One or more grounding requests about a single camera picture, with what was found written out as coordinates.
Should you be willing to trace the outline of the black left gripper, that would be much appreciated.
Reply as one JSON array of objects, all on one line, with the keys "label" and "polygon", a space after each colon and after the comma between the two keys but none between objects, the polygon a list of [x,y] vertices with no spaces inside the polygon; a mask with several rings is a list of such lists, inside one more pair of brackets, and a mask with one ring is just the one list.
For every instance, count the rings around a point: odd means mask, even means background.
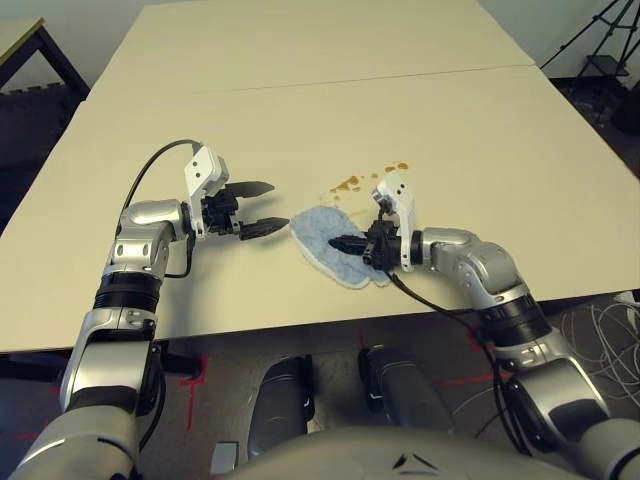
[{"label": "black left gripper", "polygon": [[215,195],[205,195],[201,200],[202,216],[207,233],[238,235],[240,240],[252,240],[268,236],[289,224],[286,218],[269,217],[244,224],[236,218],[239,209],[237,197],[254,198],[271,192],[275,187],[263,181],[228,183]]}]

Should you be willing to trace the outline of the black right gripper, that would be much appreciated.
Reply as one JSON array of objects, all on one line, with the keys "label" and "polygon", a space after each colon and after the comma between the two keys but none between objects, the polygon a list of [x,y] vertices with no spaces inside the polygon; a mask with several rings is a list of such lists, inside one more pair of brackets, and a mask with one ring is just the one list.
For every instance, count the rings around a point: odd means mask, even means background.
[{"label": "black right gripper", "polygon": [[392,221],[375,220],[364,236],[342,235],[329,245],[348,255],[362,255],[374,270],[393,270],[401,265],[401,237]]}]

